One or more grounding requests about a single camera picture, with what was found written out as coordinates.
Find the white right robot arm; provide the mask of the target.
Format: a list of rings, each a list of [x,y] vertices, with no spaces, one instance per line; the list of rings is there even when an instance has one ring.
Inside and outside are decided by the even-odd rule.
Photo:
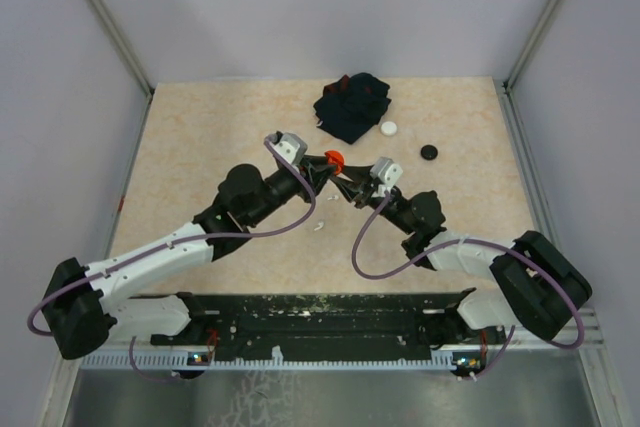
[[[367,226],[382,217],[406,234],[401,246],[410,265],[494,283],[468,294],[447,317],[454,340],[470,342],[484,328],[504,326],[552,342],[592,297],[587,279],[542,233],[528,230],[511,242],[457,234],[445,226],[437,193],[407,198],[396,185],[401,175],[397,163],[382,158],[340,167],[332,181],[356,208],[372,209]]]

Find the orange earbud charging case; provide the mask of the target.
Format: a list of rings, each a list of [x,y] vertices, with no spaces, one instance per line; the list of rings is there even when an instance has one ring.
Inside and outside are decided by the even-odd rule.
[[[326,161],[334,167],[334,174],[339,175],[345,166],[344,156],[336,150],[328,150],[324,153]]]

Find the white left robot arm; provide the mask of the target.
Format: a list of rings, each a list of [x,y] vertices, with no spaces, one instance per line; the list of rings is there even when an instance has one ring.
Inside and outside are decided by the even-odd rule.
[[[204,263],[215,262],[260,237],[256,226],[298,196],[310,206],[340,167],[328,157],[303,156],[280,161],[263,177],[252,164],[233,167],[219,184],[213,203],[173,233],[111,259],[83,265],[71,257],[53,271],[37,311],[42,313],[60,355],[84,357],[104,345],[117,328],[128,325],[119,308],[133,301],[144,312],[130,326],[138,336],[178,336],[201,341],[208,320],[170,296],[178,314],[171,319],[156,298],[140,296],[144,287]]]

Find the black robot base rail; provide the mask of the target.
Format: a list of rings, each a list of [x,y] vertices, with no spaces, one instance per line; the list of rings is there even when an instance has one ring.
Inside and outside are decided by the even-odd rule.
[[[456,309],[466,292],[435,294],[179,294],[189,322],[154,334],[163,347],[209,346],[218,361],[429,360],[445,345],[498,345],[504,333],[473,329]]]

